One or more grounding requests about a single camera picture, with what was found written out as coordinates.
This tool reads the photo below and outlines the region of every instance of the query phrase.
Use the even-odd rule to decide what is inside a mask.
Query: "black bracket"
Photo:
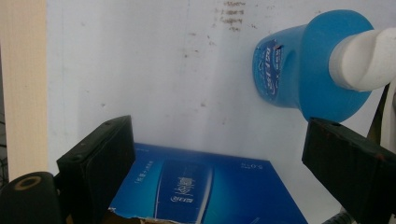
[[[303,163],[359,223],[388,223],[396,211],[396,155],[344,127],[311,119]]]
[[[104,122],[57,160],[59,174],[21,176],[0,194],[0,223],[100,223],[134,162],[131,117]]]

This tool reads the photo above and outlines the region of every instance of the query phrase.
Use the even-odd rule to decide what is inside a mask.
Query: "blue box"
[[[111,209],[176,223],[307,223],[269,161],[135,144]]]

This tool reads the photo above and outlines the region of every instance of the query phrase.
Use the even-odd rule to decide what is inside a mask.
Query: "white wall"
[[[136,142],[270,160],[309,223],[337,213],[301,163],[306,121],[259,97],[252,53],[266,35],[331,9],[396,26],[396,2],[227,2],[48,1],[49,169],[96,126],[130,114]],[[346,125],[367,134],[380,93]]]

